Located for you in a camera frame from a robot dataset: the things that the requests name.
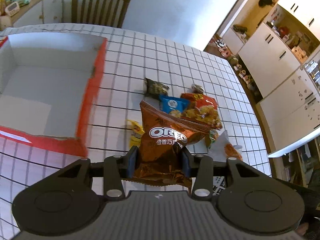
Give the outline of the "yellow candy packet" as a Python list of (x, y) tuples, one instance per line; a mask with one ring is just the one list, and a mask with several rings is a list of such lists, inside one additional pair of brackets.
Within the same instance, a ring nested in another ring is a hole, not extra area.
[(131, 129), (129, 147), (140, 146), (142, 135), (144, 134), (143, 126), (134, 120), (127, 120), (127, 124)]

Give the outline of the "blue cookie packet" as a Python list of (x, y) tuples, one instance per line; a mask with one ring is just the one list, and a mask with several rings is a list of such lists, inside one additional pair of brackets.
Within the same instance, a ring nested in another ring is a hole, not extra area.
[(183, 111), (189, 106), (190, 101), (167, 95), (160, 95), (161, 110), (169, 115), (180, 118)]

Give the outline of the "dark wooden chair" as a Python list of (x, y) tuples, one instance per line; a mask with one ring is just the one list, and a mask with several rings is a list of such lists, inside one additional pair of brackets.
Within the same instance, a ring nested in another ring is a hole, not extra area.
[(71, 21), (121, 28), (131, 0), (72, 0)]

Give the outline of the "brown Oreo snack bag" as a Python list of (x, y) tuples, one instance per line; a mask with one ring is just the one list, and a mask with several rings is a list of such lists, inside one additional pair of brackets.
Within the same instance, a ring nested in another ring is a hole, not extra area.
[(151, 186), (181, 185), (191, 189), (192, 179), (182, 171), (180, 150), (202, 140), (210, 128), (169, 115), (140, 102), (144, 134), (139, 146), (139, 166), (132, 180)]

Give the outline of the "wooden sideboard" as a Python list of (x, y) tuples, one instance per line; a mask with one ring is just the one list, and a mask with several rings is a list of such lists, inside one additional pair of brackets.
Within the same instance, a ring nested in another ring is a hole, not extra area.
[(63, 0), (31, 0), (14, 16), (1, 16), (1, 31), (8, 27), (63, 22)]

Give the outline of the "small white clock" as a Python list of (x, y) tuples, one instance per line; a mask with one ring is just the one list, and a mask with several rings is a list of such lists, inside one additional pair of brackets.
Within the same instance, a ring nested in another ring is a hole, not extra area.
[(5, 13), (9, 17), (16, 15), (20, 11), (20, 6), (18, 2), (12, 2), (5, 8)]

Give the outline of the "red chips bag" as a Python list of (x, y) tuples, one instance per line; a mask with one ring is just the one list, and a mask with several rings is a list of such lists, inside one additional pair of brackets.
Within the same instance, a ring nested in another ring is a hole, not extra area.
[(217, 102), (214, 98), (196, 93), (183, 93), (180, 98), (189, 101), (188, 107), (181, 114), (182, 118), (206, 124), (213, 129), (222, 129)]

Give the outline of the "dark green snack packet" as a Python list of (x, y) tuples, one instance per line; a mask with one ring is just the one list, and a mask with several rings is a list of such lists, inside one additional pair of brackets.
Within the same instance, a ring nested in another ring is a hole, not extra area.
[(160, 100), (161, 96), (167, 96), (169, 87), (161, 82), (154, 81), (152, 79), (144, 79), (146, 97), (150, 97), (156, 100)]

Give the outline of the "small brown wrapped snack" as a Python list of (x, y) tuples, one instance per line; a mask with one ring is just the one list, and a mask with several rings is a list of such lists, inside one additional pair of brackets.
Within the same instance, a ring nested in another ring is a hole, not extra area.
[(204, 94), (204, 88), (201, 85), (197, 85), (195, 83), (191, 85), (191, 90), (194, 94)]

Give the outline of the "checkered white tablecloth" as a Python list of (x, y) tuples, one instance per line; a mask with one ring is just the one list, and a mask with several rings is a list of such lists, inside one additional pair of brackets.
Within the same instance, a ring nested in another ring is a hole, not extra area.
[[(142, 124), (142, 100), (162, 107), (158, 95), (180, 98), (200, 93), (214, 98), (222, 129), (240, 146), (245, 163), (271, 176), (270, 163), (257, 116), (232, 67), (221, 56), (180, 43), (130, 30), (89, 24), (41, 24), (8, 28), (1, 38), (19, 33), (79, 33), (108, 39), (104, 75), (99, 88), (88, 147), (92, 163), (124, 155), (133, 145), (131, 122)], [(1, 239), (11, 239), (19, 228), (11, 213), (16, 195), (27, 186), (80, 159), (20, 144), (1, 137)]]

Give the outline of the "white orange snack wrapper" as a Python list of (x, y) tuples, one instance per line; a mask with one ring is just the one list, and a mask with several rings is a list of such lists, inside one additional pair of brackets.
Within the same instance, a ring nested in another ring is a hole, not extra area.
[(227, 130), (224, 130), (221, 134), (218, 134), (216, 130), (211, 130), (205, 138), (205, 142), (208, 155), (214, 161), (225, 162), (228, 158), (243, 161), (242, 146), (231, 144)]

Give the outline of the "red cardboard box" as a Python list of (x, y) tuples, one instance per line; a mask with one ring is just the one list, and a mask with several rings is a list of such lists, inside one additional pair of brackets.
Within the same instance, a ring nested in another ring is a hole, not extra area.
[(1, 38), (1, 136), (85, 157), (107, 39), (75, 33)]

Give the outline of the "white wall cabinet unit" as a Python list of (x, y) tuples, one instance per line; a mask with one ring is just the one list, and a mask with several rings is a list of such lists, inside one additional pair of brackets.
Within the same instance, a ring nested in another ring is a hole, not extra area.
[(240, 0), (221, 35), (258, 90), (270, 157), (319, 136), (319, 0)]

